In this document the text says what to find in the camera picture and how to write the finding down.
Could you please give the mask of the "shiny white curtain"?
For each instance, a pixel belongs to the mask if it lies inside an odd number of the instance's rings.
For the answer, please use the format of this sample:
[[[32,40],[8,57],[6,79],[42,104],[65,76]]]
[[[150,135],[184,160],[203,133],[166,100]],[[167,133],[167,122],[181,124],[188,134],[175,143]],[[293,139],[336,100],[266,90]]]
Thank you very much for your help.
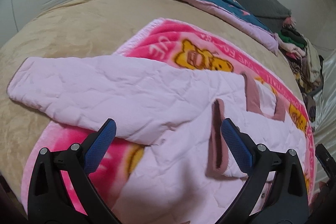
[[[335,51],[324,61],[322,68],[323,88],[316,94],[314,140],[322,143],[329,153],[335,154]]]

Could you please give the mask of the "pile of assorted clothes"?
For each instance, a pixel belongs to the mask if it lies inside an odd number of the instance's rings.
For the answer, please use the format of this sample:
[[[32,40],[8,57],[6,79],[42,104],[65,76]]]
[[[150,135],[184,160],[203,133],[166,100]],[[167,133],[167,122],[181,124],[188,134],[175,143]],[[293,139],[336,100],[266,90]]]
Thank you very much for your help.
[[[311,124],[316,119],[314,96],[323,88],[323,57],[303,34],[296,28],[294,17],[287,17],[277,33],[278,45],[288,60],[289,66],[298,84],[308,118]]]

